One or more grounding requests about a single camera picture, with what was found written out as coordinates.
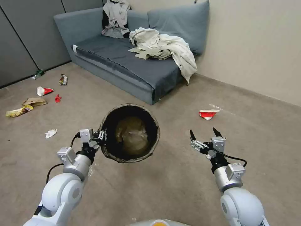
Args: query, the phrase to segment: sofa armrest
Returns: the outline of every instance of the sofa armrest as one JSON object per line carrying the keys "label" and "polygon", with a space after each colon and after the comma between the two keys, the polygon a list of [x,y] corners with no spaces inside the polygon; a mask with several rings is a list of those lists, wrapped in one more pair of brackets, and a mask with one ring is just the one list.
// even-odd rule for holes
{"label": "sofa armrest", "polygon": [[68,53],[73,60],[75,55],[71,45],[101,34],[103,8],[87,9],[54,16]]}

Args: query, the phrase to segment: trash bin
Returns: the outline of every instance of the trash bin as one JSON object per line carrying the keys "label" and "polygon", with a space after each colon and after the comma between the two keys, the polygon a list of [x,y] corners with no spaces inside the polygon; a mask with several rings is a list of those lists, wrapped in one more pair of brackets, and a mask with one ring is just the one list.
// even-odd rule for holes
{"label": "trash bin", "polygon": [[145,107],[122,104],[103,119],[99,130],[106,131],[101,151],[119,163],[139,162],[151,156],[160,138],[157,120]]}

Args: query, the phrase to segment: food wrapper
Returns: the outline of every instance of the food wrapper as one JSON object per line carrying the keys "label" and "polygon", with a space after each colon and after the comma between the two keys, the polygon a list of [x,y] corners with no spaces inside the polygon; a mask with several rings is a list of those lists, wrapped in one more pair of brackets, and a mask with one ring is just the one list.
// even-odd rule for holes
{"label": "food wrapper", "polygon": [[17,117],[17,116],[25,114],[26,112],[31,111],[33,108],[34,108],[33,106],[25,105],[24,107],[22,107],[20,109],[7,111],[5,115],[8,117]]}
{"label": "food wrapper", "polygon": [[67,76],[65,76],[65,74],[61,74],[61,79],[59,80],[59,84],[60,85],[67,85],[68,83],[68,78]]}
{"label": "food wrapper", "polygon": [[43,98],[32,97],[32,98],[28,98],[26,101],[24,101],[22,105],[39,106],[39,105],[44,105],[44,104],[47,104],[47,102]]}
{"label": "food wrapper", "polygon": [[210,120],[215,116],[215,114],[219,112],[219,110],[211,109],[211,110],[200,110],[199,114],[203,119]]}

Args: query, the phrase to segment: snack wrapper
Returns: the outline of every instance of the snack wrapper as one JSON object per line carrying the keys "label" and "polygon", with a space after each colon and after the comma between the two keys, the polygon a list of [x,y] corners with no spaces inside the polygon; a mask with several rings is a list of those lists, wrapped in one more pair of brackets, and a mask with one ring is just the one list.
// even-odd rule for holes
{"label": "snack wrapper", "polygon": [[68,78],[67,76],[65,76],[65,74],[61,74],[61,79],[59,80],[59,84],[60,85],[67,85],[68,83]]}
{"label": "snack wrapper", "polygon": [[33,108],[34,108],[33,106],[25,105],[24,107],[22,107],[20,109],[7,111],[5,115],[8,117],[17,117],[17,116],[25,114],[26,112],[31,111]]}

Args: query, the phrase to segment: black cable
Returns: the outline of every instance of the black cable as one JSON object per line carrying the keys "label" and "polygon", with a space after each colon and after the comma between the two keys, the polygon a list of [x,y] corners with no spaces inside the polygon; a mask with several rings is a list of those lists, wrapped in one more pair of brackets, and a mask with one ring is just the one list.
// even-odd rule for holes
{"label": "black cable", "polygon": [[239,161],[244,162],[244,163],[245,163],[245,164],[244,164],[244,167],[246,167],[246,165],[247,165],[247,161],[244,160],[244,159],[240,159],[240,158],[236,158],[236,157],[232,157],[232,156],[226,155],[226,154],[224,154],[224,153],[222,153],[222,152],[220,152],[220,151],[218,151],[218,150],[215,150],[215,151],[216,151],[217,153],[219,153],[219,154],[225,156],[225,157],[230,158],[230,159],[235,159],[235,160],[239,160]]}
{"label": "black cable", "polygon": [[76,136],[74,136],[74,138],[72,139],[71,144],[70,144],[70,147],[73,146],[73,142],[74,142],[75,138],[76,138]]}
{"label": "black cable", "polygon": [[[73,146],[73,142],[74,142],[75,138],[79,138],[79,137],[81,137],[81,135],[80,135],[79,132],[77,132],[77,134],[74,136],[74,138],[73,138],[72,141],[71,141],[70,147]],[[48,181],[49,181],[50,172],[51,172],[55,167],[58,167],[58,166],[60,166],[60,165],[64,165],[64,164],[63,164],[63,163],[57,164],[57,165],[51,167],[51,169],[48,171],[48,174],[47,174],[47,177],[46,177],[46,184],[47,184]]]}
{"label": "black cable", "polygon": [[47,184],[48,181],[49,181],[50,172],[51,172],[55,167],[58,167],[58,166],[60,166],[60,165],[64,165],[64,164],[63,164],[63,163],[60,163],[60,164],[57,164],[57,165],[55,165],[55,166],[53,166],[53,167],[50,168],[50,170],[49,170],[48,173],[47,173],[46,184]]}
{"label": "black cable", "polygon": [[80,138],[80,137],[81,137],[80,133],[77,132],[77,134],[74,136],[74,138],[73,138],[72,141],[71,141],[70,147],[73,146],[73,142],[74,142],[75,138]]}

